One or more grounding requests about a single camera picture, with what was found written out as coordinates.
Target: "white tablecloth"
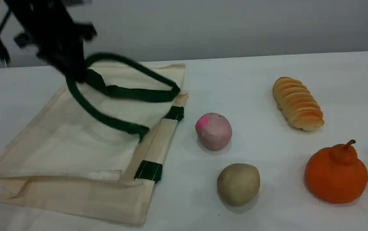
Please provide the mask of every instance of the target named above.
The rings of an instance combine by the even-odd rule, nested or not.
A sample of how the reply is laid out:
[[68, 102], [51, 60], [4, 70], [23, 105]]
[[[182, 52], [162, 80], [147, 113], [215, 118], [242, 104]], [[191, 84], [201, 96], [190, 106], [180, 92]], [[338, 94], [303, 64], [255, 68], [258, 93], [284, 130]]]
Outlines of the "white tablecloth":
[[[187, 60], [190, 93], [144, 230], [368, 230], [368, 185], [357, 203], [336, 206], [313, 197], [303, 171], [320, 148], [355, 139], [368, 168], [368, 52]], [[288, 127], [272, 98], [281, 76], [301, 80], [324, 113], [315, 133]], [[64, 78], [52, 67], [0, 69], [0, 151], [33, 118]], [[211, 152], [194, 125], [207, 112], [231, 123], [231, 143]], [[216, 177], [229, 164], [256, 166], [260, 194], [246, 208], [227, 208]], [[0, 231], [122, 231], [120, 224], [0, 203]]]

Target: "pink clay ball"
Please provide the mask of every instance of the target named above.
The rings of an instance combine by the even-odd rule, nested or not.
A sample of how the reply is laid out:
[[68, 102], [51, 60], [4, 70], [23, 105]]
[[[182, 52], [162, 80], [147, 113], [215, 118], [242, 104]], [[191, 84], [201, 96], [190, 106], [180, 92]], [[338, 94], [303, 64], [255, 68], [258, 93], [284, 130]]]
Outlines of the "pink clay ball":
[[224, 148], [232, 137], [232, 128], [228, 120], [217, 113], [203, 115], [195, 124], [200, 142], [210, 150]]

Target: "green strap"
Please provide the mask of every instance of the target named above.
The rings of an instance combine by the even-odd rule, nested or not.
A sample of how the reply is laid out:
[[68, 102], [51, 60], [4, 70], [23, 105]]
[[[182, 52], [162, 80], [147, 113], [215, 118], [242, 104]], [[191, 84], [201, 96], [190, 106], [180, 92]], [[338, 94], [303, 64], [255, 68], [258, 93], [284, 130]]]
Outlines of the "green strap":
[[[164, 90], [147, 90], [147, 89], [129, 89], [118, 87], [116, 85], [106, 86], [100, 74], [91, 69], [88, 69], [86, 83], [108, 97], [131, 98], [146, 102], [171, 102], [180, 92], [180, 88], [177, 86], [177, 84], [175, 84], [175, 82], [157, 74], [156, 72], [153, 72], [152, 70], [149, 70], [148, 68], [142, 66], [141, 64], [138, 64], [133, 60], [130, 60], [126, 57], [122, 57], [117, 54], [108, 54], [108, 53], [93, 54], [90, 57], [86, 58], [85, 60], [86, 66], [90, 67], [93, 63], [101, 60], [113, 60], [127, 64], [128, 66], [131, 66], [132, 68], [150, 76], [151, 78], [156, 79], [157, 81], [160, 81], [172, 87], [170, 91], [164, 91]], [[149, 128], [146, 126], [126, 122], [102, 114], [100, 111], [94, 108], [94, 106], [91, 105], [86, 98], [84, 98], [84, 96], [81, 94], [80, 90], [77, 87], [77, 83], [71, 76], [66, 76], [65, 79], [71, 95], [84, 108], [84, 110], [86, 110], [87, 113], [90, 114], [92, 117], [94, 117], [96, 120], [117, 130], [122, 130], [129, 134], [138, 134], [140, 136], [140, 141], [142, 141], [144, 136], [149, 132]]]
[[184, 107], [172, 106], [164, 118], [181, 121], [184, 118]]
[[134, 179], [161, 180], [162, 164], [143, 160], [135, 173]]

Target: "toy bread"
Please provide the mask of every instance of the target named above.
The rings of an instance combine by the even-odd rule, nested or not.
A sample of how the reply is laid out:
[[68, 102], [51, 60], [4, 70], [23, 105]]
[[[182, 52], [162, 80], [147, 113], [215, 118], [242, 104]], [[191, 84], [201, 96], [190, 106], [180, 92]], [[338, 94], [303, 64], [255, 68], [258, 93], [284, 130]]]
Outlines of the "toy bread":
[[291, 127], [314, 131], [323, 126], [321, 108], [301, 81], [281, 77], [276, 80], [272, 95]]

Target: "potato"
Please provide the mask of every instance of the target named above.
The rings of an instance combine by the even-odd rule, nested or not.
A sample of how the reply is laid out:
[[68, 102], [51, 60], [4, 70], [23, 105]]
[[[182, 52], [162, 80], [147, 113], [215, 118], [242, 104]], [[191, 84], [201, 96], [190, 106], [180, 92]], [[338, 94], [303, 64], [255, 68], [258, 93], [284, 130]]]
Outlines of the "potato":
[[217, 113], [203, 115], [195, 125], [201, 143], [210, 150], [225, 147], [232, 137], [232, 128], [228, 120]]
[[217, 179], [217, 191], [230, 206], [243, 206], [260, 190], [260, 172], [249, 164], [231, 164]]

